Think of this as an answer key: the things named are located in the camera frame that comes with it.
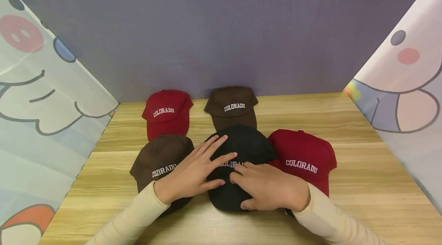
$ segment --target brown baseball cap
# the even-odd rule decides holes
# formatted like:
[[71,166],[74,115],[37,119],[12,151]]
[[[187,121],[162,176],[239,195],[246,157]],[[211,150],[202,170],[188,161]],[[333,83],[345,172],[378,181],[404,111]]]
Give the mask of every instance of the brown baseball cap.
[[[152,181],[168,175],[193,149],[192,140],[181,135],[160,135],[146,144],[130,170],[130,174],[137,181],[138,192],[140,193]],[[160,217],[181,209],[191,199],[181,198],[172,202]]]
[[216,88],[210,94],[204,111],[212,115],[216,131],[234,125],[244,125],[256,129],[256,116],[253,106],[258,104],[251,88]]

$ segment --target hand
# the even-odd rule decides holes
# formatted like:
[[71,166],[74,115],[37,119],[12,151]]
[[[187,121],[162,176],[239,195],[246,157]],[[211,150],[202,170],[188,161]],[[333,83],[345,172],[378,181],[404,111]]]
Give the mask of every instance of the hand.
[[226,184],[222,179],[206,182],[207,176],[215,168],[236,158],[237,153],[232,152],[210,160],[226,140],[226,135],[220,138],[215,135],[201,143],[170,174],[155,182],[153,189],[158,199],[164,204],[170,204],[180,198],[192,197]]
[[230,174],[230,181],[253,197],[241,203],[243,210],[285,207],[300,212],[310,203],[310,189],[306,181],[268,164],[236,164],[235,172]]

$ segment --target pink cheek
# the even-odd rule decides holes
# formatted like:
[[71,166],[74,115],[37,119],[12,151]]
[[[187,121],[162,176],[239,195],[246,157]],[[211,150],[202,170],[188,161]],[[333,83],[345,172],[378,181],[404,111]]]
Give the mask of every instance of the pink cheek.
[[419,51],[414,48],[405,48],[397,54],[397,60],[404,65],[412,65],[419,61]]
[[26,18],[17,15],[0,18],[0,35],[12,47],[26,53],[37,52],[44,45],[40,30]]

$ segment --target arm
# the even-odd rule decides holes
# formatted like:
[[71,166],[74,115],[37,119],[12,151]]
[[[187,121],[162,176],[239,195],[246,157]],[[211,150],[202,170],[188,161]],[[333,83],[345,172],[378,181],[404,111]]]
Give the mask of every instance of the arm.
[[105,225],[86,245],[133,245],[145,228],[170,205],[163,204],[151,182],[131,205]]
[[384,245],[372,231],[338,208],[324,193],[308,184],[310,203],[294,212],[297,221],[332,245]]
[[236,165],[230,181],[253,198],[243,201],[245,210],[288,208],[301,225],[332,245],[384,245],[384,242],[303,179],[268,164]]
[[218,179],[206,182],[207,176],[221,164],[236,158],[232,152],[211,161],[213,153],[227,136],[213,136],[197,146],[164,178],[151,182],[131,205],[105,225],[86,245],[133,245],[145,228],[170,204],[180,198],[193,197],[226,184]]

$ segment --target white embroidered lettering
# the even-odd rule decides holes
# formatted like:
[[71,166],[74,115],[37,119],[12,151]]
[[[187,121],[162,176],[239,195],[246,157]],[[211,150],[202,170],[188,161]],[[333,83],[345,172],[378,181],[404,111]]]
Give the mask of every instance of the white embroidered lettering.
[[174,170],[176,167],[176,164],[171,164],[170,166],[161,167],[160,169],[154,170],[152,172],[152,178],[155,178],[157,176],[163,175],[171,170]]
[[305,170],[311,171],[315,174],[318,172],[317,167],[315,167],[313,164],[309,164],[304,161],[286,160],[285,164],[286,164],[286,166],[298,167],[300,169],[305,169]]
[[157,109],[154,113],[153,113],[153,117],[157,117],[160,114],[164,114],[164,113],[174,113],[175,109],[173,108],[161,108],[161,109]]
[[234,168],[236,166],[236,164],[241,164],[242,166],[244,165],[243,162],[227,161],[227,162],[221,164],[220,167],[227,166],[230,168]]
[[246,105],[243,103],[230,104],[224,107],[224,111],[230,111],[231,109],[240,109],[240,108],[245,109]]

